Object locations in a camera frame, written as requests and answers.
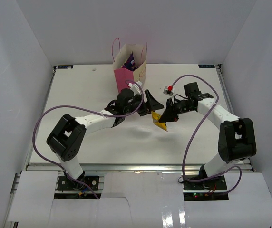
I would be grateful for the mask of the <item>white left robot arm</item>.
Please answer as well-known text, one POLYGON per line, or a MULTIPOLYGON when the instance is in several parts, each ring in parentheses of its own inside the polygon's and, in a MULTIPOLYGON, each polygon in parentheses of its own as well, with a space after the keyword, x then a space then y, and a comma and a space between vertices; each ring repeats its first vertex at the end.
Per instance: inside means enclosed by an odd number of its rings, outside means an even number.
POLYGON ((137 109, 140 116, 150 114, 152 111, 163 109, 164 106, 159 103, 145 90, 146 102, 141 102, 140 92, 134 92, 131 89, 123 89, 117 98, 111 101, 100 115, 87 115, 81 117, 72 117, 66 114, 61 117, 50 135, 47 137, 47 145, 56 154, 69 175, 68 184, 75 190, 84 185, 84 171, 82 170, 77 153, 82 145, 84 137, 98 130, 112 128, 122 123, 125 118, 123 115, 130 114, 137 109))

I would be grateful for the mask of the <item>blue purple snack bag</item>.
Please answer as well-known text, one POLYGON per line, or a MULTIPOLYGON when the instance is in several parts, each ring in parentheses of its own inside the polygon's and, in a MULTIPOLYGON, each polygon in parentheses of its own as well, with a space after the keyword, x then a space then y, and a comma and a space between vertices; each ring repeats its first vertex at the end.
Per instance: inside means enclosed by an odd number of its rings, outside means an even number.
POLYGON ((123 63, 122 68, 125 68, 129 71, 136 70, 137 66, 136 66, 136 62, 135 62, 133 53, 131 53, 129 55, 129 57, 127 58, 127 60, 123 63))

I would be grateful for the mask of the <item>yellow M&M's packet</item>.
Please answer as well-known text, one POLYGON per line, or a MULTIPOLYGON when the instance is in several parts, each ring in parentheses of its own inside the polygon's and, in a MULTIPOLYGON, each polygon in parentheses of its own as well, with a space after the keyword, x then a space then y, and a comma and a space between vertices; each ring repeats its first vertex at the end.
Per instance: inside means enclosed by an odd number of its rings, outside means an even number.
POLYGON ((162 129, 162 130, 164 130, 164 131, 167 132, 167 125, 166 125, 166 123, 161 123, 161 122, 159 122, 159 120, 160 120, 160 118, 161 118, 161 115, 158 114, 158 113, 156 113, 156 112, 154 112, 154 111, 151 112, 151 115, 152 115, 153 123, 154 123, 157 127, 159 127, 160 129, 162 129))

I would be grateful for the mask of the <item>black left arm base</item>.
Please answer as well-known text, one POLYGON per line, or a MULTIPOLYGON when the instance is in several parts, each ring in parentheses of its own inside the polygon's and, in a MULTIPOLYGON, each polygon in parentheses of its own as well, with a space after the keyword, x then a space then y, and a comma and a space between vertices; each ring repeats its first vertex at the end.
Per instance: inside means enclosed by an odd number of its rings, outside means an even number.
POLYGON ((77 182, 63 174, 58 177, 56 186, 56 199, 70 200, 97 200, 101 194, 99 190, 99 176, 85 175, 77 178, 77 182))

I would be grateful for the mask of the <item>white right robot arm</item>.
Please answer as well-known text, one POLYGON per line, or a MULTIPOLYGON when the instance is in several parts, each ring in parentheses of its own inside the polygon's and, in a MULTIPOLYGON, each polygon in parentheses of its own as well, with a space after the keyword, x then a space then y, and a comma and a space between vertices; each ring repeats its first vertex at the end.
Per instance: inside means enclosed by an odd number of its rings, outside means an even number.
POLYGON ((220 105, 209 93, 202 93, 196 82, 184 86, 186 97, 182 100, 169 98, 166 109, 159 117, 159 123, 176 122, 179 115, 196 111, 204 115, 219 130, 217 154, 204 164, 197 176, 184 179, 199 183, 203 189, 210 189, 216 183, 216 177, 228 172, 236 163, 256 154, 256 142, 253 122, 249 118, 240 118, 220 105))

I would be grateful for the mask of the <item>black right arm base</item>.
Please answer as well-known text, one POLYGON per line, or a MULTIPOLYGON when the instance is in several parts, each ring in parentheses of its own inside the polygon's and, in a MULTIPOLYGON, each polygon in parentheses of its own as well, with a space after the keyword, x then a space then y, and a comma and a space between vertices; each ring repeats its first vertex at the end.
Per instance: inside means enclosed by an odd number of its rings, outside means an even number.
POLYGON ((227 184, 224 176, 204 182, 188 182, 183 176, 178 178, 183 186, 184 201, 228 201, 227 184))

